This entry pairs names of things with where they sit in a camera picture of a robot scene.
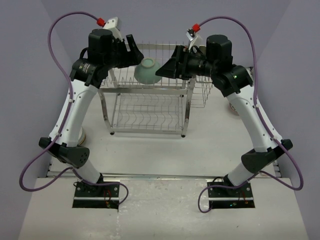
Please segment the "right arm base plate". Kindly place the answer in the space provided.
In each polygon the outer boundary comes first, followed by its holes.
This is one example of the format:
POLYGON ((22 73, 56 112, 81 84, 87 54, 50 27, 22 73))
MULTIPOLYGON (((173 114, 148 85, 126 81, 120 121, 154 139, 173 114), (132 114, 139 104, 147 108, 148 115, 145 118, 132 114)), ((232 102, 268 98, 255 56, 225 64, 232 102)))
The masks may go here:
POLYGON ((213 209, 253 209, 255 208, 252 187, 249 182, 237 189, 210 187, 209 207, 213 209))

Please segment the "light blue white bowl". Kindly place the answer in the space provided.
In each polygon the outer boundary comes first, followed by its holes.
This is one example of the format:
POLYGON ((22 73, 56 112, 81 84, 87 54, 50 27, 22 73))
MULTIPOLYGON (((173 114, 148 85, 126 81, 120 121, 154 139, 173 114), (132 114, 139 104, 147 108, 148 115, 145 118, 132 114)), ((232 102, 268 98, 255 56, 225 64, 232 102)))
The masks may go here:
POLYGON ((83 127, 80 128, 78 135, 78 145, 82 145, 86 140, 86 132, 83 127))

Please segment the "stainless steel dish rack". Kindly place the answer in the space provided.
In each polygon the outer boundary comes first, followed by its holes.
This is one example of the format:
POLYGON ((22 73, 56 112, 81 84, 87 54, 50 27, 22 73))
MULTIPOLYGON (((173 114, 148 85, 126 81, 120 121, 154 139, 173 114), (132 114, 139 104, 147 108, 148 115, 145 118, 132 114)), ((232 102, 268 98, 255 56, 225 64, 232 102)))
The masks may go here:
POLYGON ((111 69, 98 91, 109 133, 186 137, 196 79, 163 77, 157 83, 142 84, 134 71, 133 66, 111 69))

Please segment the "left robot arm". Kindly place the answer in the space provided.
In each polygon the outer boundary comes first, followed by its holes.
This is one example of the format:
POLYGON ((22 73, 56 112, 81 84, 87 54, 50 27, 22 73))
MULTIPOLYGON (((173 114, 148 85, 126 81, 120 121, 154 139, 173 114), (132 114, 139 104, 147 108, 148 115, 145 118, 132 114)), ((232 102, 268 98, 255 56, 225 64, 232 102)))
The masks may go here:
POLYGON ((111 30, 94 29, 70 72, 71 89, 63 105, 57 126, 48 137, 39 140, 39 146, 60 162, 73 167, 86 190, 97 197, 103 193, 104 184, 99 181, 101 173, 89 160, 90 150, 79 145, 79 133, 91 104, 104 79, 113 68, 138 65, 144 58, 131 34, 126 39, 116 38, 111 30))

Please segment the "celadon green bowl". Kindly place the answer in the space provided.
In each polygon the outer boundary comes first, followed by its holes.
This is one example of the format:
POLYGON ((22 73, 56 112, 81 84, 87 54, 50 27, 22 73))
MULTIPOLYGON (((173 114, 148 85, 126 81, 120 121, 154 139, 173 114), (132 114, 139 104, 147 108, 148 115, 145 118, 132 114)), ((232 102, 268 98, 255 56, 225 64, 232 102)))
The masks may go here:
POLYGON ((156 75, 156 71, 161 65, 155 58, 145 57, 141 63, 135 67, 134 78, 141 84, 153 85, 158 83, 162 77, 156 75))

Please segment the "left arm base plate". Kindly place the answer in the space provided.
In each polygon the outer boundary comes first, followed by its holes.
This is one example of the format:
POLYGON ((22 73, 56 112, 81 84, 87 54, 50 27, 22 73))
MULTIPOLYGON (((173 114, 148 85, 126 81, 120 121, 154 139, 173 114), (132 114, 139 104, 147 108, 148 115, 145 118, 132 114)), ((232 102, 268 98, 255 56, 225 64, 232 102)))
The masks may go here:
POLYGON ((77 181, 72 207, 76 209, 119 209, 119 184, 92 186, 77 181))

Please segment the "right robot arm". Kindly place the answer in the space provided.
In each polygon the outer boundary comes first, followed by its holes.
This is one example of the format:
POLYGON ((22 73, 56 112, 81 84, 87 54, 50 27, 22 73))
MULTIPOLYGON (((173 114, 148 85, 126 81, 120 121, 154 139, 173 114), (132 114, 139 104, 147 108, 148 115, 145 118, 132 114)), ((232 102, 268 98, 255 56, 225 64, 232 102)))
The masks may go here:
POLYGON ((225 35, 207 37, 205 52, 177 45, 171 58, 155 74, 186 81, 195 76, 209 77, 239 114, 253 149, 242 155, 240 164, 224 177, 223 191, 227 196, 235 196, 243 182, 293 147, 290 139, 264 128, 254 104, 253 80, 245 67, 233 64, 232 42, 225 35))

